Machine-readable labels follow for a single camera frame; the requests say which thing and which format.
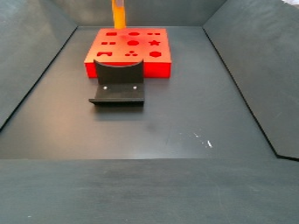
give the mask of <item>red shape sorter board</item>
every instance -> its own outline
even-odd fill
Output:
[[[146,78],[170,78],[172,58],[166,29],[100,29],[84,60],[90,78],[98,78],[94,60],[111,66],[144,60]]]

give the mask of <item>dark gray wall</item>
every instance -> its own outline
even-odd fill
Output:
[[[299,158],[299,10],[228,0],[204,29],[276,153]]]
[[[76,25],[47,0],[0,0],[0,129]]]
[[[111,26],[111,0],[52,0],[79,25]],[[127,25],[203,25],[227,0],[126,0]]]

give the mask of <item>orange rod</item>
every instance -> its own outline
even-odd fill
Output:
[[[115,28],[116,29],[127,28],[127,14],[126,14],[124,0],[112,0],[112,11],[114,11]]]

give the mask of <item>black shape piece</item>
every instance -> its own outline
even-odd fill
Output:
[[[95,105],[144,104],[144,62],[131,66],[108,66],[95,61],[98,93],[90,99]]]

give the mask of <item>star-shaped hole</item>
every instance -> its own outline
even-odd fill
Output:
[[[148,42],[151,44],[151,46],[159,46],[160,45],[160,42],[154,40],[154,41],[150,41]]]

